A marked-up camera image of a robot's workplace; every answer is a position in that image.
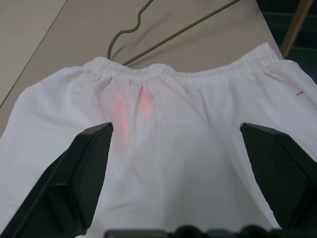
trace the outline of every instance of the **wire hanger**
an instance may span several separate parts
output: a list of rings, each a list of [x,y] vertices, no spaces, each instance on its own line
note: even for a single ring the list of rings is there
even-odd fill
[[[139,27],[140,27],[140,25],[141,25],[141,15],[142,15],[142,13],[144,12],[144,10],[145,10],[153,1],[154,1],[154,0],[149,0],[149,1],[143,6],[143,8],[141,8],[141,10],[140,10],[139,13],[138,13],[138,23],[137,23],[137,25],[136,25],[134,28],[132,28],[132,29],[130,29],[130,30],[119,31],[119,32],[115,35],[115,37],[112,39],[112,41],[110,42],[110,45],[109,45],[109,47],[108,47],[108,53],[107,53],[107,58],[108,58],[109,60],[111,59],[111,50],[112,50],[112,47],[113,47],[115,41],[116,41],[116,40],[119,38],[119,36],[121,36],[122,34],[132,33],[132,32],[135,32],[136,30],[139,29]],[[210,13],[210,14],[208,14],[207,16],[204,16],[204,17],[200,18],[199,20],[195,21],[194,23],[192,23],[192,24],[190,24],[190,25],[184,27],[184,28],[181,29],[180,31],[174,33],[174,34],[171,35],[170,37],[167,37],[165,40],[162,40],[161,42],[159,42],[159,43],[157,43],[156,45],[152,46],[152,47],[149,48],[148,50],[146,50],[146,51],[140,53],[139,55],[135,56],[134,58],[128,60],[128,61],[125,62],[123,65],[128,65],[128,64],[132,63],[133,61],[135,61],[135,60],[141,58],[142,56],[144,56],[144,55],[146,55],[147,53],[149,53],[149,52],[155,50],[157,47],[159,47],[159,46],[165,44],[166,42],[168,42],[168,41],[170,41],[171,39],[175,38],[176,36],[182,34],[183,32],[189,30],[190,28],[196,26],[197,24],[199,24],[199,23],[201,23],[201,22],[207,20],[208,18],[212,17],[213,15],[216,15],[217,13],[219,13],[219,12],[225,10],[226,8],[228,8],[228,7],[232,6],[232,5],[234,5],[234,4],[237,3],[238,1],[240,1],[240,0],[233,0],[233,1],[231,1],[230,3],[226,4],[225,6],[223,6],[223,7],[219,8],[219,9],[217,9],[216,11],[214,11],[214,12],[212,12],[212,13]]]

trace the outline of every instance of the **white pants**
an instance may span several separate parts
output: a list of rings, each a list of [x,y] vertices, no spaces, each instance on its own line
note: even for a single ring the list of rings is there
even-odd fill
[[[278,227],[239,126],[289,134],[317,160],[317,86],[263,44],[199,73],[105,58],[25,89],[0,140],[0,231],[42,172],[84,129],[113,122],[104,186],[88,236],[191,224]]]

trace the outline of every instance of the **table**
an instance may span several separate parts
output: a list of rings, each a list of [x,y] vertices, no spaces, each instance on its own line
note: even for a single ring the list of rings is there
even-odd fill
[[[114,35],[133,28],[147,0],[68,0],[0,108],[0,134],[19,94],[69,66],[106,57]],[[112,60],[123,63],[230,0],[156,0],[143,13],[137,32],[122,35]],[[148,55],[132,68],[165,63],[177,71],[196,72],[229,64],[261,43],[279,49],[255,0],[241,0]]]

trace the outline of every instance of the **beige table surface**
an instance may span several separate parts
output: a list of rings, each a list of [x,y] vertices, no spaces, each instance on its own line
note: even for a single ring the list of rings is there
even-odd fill
[[[137,22],[147,0],[68,0],[0,108],[2,135],[19,94],[61,68],[106,57],[120,30]],[[123,63],[230,0],[155,0],[142,15],[139,30],[122,35],[112,60]],[[142,68],[165,63],[196,72],[229,64],[261,43],[281,57],[255,0],[241,0],[132,63]]]
[[[66,0],[0,0],[0,104]]]

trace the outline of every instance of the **white fabric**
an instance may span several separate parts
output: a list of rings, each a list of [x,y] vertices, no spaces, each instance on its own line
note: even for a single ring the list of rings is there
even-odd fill
[[[314,82],[267,43],[199,73],[130,69],[101,57],[62,69],[25,89],[0,140],[0,231],[73,138],[108,121],[106,178],[87,236],[184,224],[278,227],[239,126],[288,133],[316,160],[316,107]]]

